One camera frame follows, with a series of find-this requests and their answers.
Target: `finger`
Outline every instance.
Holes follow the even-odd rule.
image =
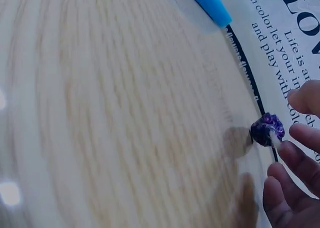
[[[299,212],[313,204],[313,199],[293,182],[282,164],[270,165],[267,174],[279,181],[284,197],[292,210]]]
[[[294,215],[279,181],[272,176],[264,182],[263,208],[273,228],[286,227]]]
[[[320,80],[309,80],[288,94],[289,104],[303,114],[320,116]]]
[[[320,166],[290,141],[284,141],[278,150],[288,168],[316,196],[320,196]]]
[[[305,124],[294,124],[290,127],[289,134],[305,147],[320,153],[320,130]]]

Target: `magazine page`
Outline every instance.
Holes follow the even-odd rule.
[[[283,122],[285,140],[291,140],[312,159],[320,155],[294,141],[292,124],[320,128],[319,119],[295,111],[288,103],[291,89],[310,79],[320,79],[320,0],[222,0],[232,16],[225,28],[261,112],[271,112]],[[304,184],[289,174],[309,195]]]

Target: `white stick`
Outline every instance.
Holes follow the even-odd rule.
[[[276,133],[274,131],[270,131],[269,135],[270,135],[273,146],[276,149],[279,149],[281,145],[281,141],[278,139]]]

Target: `light wood tabletop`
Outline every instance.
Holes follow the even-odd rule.
[[[257,105],[186,10],[0,0],[1,227],[270,226]]]

